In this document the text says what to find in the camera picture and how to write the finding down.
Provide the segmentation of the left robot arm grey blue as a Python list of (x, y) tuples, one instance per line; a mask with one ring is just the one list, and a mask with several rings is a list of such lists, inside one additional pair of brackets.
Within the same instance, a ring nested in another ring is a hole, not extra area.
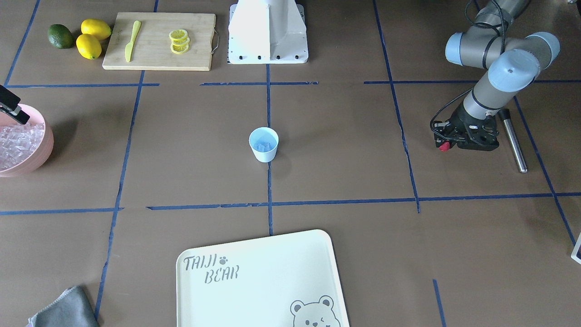
[(507, 37), (507, 31), (529, 5), (527, 0), (490, 0), (470, 28), (455, 33), (446, 44), (448, 62), (483, 68), (485, 74), (457, 99), (452, 116), (432, 119), (435, 145), (446, 152), (452, 147), (492, 151), (499, 145), (496, 116), (507, 103), (535, 81), (558, 57), (561, 44), (549, 32), (523, 39)]

